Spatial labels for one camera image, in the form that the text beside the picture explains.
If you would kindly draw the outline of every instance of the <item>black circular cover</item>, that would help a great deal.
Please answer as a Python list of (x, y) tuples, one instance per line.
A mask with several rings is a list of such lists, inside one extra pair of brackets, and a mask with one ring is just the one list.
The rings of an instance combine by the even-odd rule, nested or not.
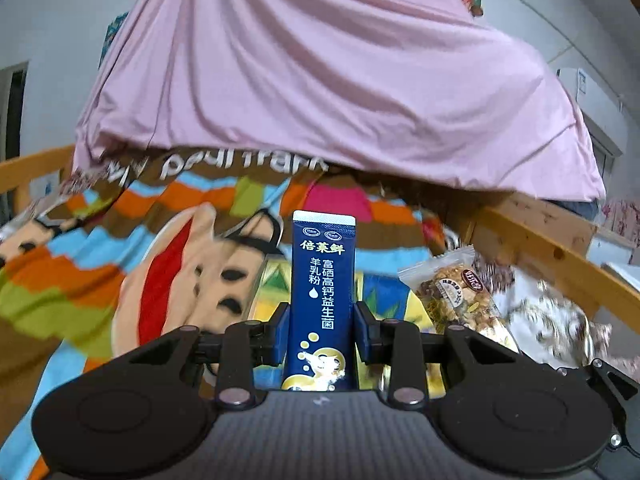
[(494, 470), (566, 473), (609, 441), (612, 416), (584, 382), (549, 370), (485, 365), (447, 392), (439, 426), (464, 455)]
[(135, 478), (167, 468), (207, 435), (197, 391), (152, 365), (100, 380), (80, 377), (37, 406), (33, 436), (52, 468), (89, 479)]

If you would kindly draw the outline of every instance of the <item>red oval label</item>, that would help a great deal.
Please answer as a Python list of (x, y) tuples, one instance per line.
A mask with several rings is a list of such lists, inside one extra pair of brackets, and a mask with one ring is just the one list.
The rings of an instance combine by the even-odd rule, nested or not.
[(480, 278), (478, 278), (475, 272), (473, 272), (472, 270), (464, 269), (462, 271), (462, 279), (465, 280), (465, 283), (468, 286), (470, 286), (474, 291), (482, 292), (482, 289), (484, 288), (482, 286), (482, 282), (480, 281)]

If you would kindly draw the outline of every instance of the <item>blue denim cloth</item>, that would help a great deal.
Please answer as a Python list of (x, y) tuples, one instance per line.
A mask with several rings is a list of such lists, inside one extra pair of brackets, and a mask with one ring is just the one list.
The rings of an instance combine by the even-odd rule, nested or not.
[(547, 200), (547, 202), (551, 202), (552, 204), (560, 206), (562, 209), (566, 209), (567, 211), (576, 213), (582, 218), (586, 218), (589, 222), (592, 222), (593, 219), (596, 218), (596, 215), (599, 211), (597, 200), (594, 200), (593, 202), (566, 202), (563, 200)]

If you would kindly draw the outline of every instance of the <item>colorful blanket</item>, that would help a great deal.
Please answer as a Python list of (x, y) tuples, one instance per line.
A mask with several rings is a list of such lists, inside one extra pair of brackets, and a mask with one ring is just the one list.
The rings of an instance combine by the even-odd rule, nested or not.
[[(396, 278), (430, 257), (425, 233), (437, 230), (411, 188), (286, 152), (181, 148), (113, 161), (0, 245), (0, 477), (46, 472), (30, 421), (53, 388), (183, 324), (223, 332), (268, 319), (289, 299), (295, 209), (354, 215), (357, 297), (379, 318), (428, 330)], [(277, 368), (255, 377), (280, 386)], [(361, 364), (361, 387), (377, 380)]]

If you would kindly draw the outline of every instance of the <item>air conditioner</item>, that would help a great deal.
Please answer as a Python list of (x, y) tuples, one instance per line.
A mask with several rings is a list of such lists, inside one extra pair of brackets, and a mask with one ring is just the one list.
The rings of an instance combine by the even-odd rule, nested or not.
[(561, 68), (558, 77), (582, 110), (591, 137), (609, 155), (625, 153), (628, 127), (618, 103), (581, 68)]

